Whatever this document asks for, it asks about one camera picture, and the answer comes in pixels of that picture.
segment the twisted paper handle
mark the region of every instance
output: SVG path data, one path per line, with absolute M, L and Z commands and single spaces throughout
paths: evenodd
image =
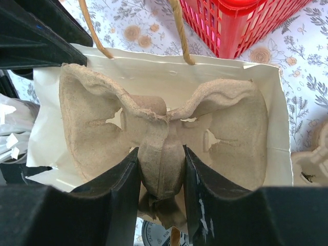
M 101 42 L 94 30 L 94 27 L 91 22 L 90 14 L 88 11 L 88 7 L 86 4 L 86 0 L 78 0 L 78 2 L 81 7 L 81 11 L 84 16 L 84 19 L 86 20 L 88 28 L 91 32 L 92 39 L 94 40 L 98 50 L 102 54 L 104 54 L 106 57 L 108 57 L 109 59 L 113 59 L 114 58 L 113 55 L 103 47 L 103 45 L 101 44 Z M 169 2 L 172 7 L 172 10 L 173 10 L 175 25 L 176 25 L 176 28 L 178 29 L 179 37 L 181 40 L 183 58 L 186 61 L 186 63 L 188 63 L 189 65 L 194 65 L 195 62 L 190 57 L 190 53 L 189 53 L 188 41 L 187 41 L 187 37 L 186 37 L 186 33 L 185 33 L 185 28 L 183 25 L 182 8 L 180 5 L 180 2 L 179 2 L 179 0 L 169 0 Z
M 180 246 L 180 231 L 177 227 L 172 227 L 170 245 Z

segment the white paper bag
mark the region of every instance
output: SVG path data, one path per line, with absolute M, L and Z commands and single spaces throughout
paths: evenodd
M 157 56 L 117 49 L 109 49 L 115 59 L 108 59 L 95 48 L 74 47 L 88 58 L 90 69 L 110 77 L 130 94 L 162 97 L 170 110 L 188 100 L 201 83 L 217 78 L 251 79 L 263 94 L 269 117 L 264 185 L 293 185 L 289 118 L 278 68 L 197 55 L 193 56 L 196 65 L 190 66 L 182 56 Z M 83 181 L 66 147 L 58 96 L 59 73 L 60 68 L 34 69 L 35 91 L 41 107 L 30 136 L 27 166 L 54 167 L 30 179 L 69 192 Z

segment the red plastic basket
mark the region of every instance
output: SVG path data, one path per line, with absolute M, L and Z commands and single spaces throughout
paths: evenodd
M 311 0 L 180 0 L 183 17 L 217 57 L 234 59 Z

